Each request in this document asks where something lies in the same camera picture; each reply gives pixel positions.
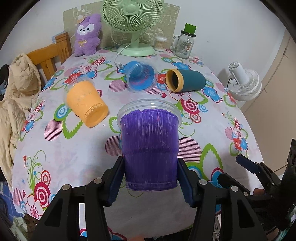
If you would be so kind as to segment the purple plastic cup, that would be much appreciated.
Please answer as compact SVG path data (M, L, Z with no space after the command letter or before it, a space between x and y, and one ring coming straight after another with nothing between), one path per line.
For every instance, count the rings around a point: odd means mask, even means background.
M117 114L125 180L134 191L163 191L177 186L177 158L182 117L177 107L160 99L140 99Z

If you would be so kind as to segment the teal cup with yellow rim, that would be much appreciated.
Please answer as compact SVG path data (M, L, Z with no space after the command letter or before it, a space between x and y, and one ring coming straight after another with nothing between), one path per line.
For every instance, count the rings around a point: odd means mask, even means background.
M171 92L199 91L206 86L206 78L198 71L169 69L166 85Z

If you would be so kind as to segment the orange plastic cup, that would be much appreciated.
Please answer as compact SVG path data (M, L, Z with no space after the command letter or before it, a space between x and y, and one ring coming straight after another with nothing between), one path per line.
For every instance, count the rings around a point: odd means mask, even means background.
M93 81L86 77L79 77L66 86L64 103L89 128L102 122L109 112Z

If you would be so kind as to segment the blue plastic cup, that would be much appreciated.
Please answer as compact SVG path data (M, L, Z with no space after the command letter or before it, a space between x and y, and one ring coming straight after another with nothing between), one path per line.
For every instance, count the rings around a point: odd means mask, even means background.
M144 92L154 87L158 71L146 62L130 61L125 64L125 77L132 92Z

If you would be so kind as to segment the white floor fan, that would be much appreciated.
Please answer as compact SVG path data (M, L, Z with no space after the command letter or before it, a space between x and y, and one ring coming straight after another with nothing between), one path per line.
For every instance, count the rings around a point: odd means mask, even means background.
M259 96L262 83L256 71L244 69L238 61L230 63L228 69L231 79L226 89L234 99L247 102Z

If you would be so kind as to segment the floral tablecloth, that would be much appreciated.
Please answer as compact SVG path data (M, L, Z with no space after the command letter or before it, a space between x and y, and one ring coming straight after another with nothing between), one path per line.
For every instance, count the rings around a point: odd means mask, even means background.
M108 106L107 117L87 127L64 103L68 86L90 78ZM200 178L217 185L228 173L249 190L257 177L238 165L242 154L262 155L242 111L223 84L197 57L182 60L171 52L144 58L99 50L70 57L47 82L20 131L13 168L13 204L19 213L40 219L64 184L88 184L121 155L143 174L140 155L149 148L178 156Z

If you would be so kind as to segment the glass mason jar green lid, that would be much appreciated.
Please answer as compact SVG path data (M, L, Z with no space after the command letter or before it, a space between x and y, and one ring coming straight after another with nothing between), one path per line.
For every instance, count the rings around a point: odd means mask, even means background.
M195 25L186 23L181 34L172 38L171 47L177 57L189 58L196 38L196 28Z

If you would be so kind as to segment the beige puffer jacket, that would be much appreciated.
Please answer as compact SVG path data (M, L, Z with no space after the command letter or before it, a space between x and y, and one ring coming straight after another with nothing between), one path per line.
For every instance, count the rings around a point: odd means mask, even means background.
M37 67L26 54L19 54L9 67L8 86L0 108L1 171L10 191L13 190L14 156L21 129L40 92Z

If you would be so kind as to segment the cotton swab container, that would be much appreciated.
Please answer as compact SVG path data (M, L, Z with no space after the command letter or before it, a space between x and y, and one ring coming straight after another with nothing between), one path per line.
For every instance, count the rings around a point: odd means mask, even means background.
M165 51L166 44L167 44L167 38L163 36L156 36L154 41L154 49L158 52Z

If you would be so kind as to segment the beige patterned placemat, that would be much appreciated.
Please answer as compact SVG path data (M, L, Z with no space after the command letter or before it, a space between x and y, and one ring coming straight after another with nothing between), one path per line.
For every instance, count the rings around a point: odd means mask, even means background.
M72 49L74 49L75 33L81 20L94 13L101 13L103 2L84 4L63 12L64 30L69 34ZM171 40L174 36L176 21L180 11L179 6L164 4L164 14L157 24L145 32L140 33L139 42L154 45L155 37L163 36L167 38L166 48L171 47ZM102 29L99 33L101 40L100 48L115 47L117 45L128 44L131 41L131 34L113 30L104 20L101 20Z

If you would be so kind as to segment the wooden chair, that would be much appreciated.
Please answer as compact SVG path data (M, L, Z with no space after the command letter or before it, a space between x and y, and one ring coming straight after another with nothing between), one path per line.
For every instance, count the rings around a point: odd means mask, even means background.
M61 64L63 64L72 55L68 32L57 35L55 40L56 42L54 44L27 54L35 66L41 66L46 80L49 80L57 71L54 62L55 57L58 57Z

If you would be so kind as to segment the purple plush toy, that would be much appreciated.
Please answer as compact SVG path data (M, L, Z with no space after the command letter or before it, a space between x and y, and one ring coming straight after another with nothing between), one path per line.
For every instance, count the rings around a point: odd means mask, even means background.
M74 55L93 55L100 45L99 33L102 28L101 15L86 16L80 23L75 33Z

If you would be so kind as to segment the green desk fan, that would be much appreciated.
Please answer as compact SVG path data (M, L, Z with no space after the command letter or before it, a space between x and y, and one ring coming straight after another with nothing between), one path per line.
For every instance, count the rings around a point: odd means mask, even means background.
M117 53L130 57L153 55L153 47L139 41L140 34L159 22L164 8L163 1L104 1L101 13L107 25L131 34L130 43L120 44Z

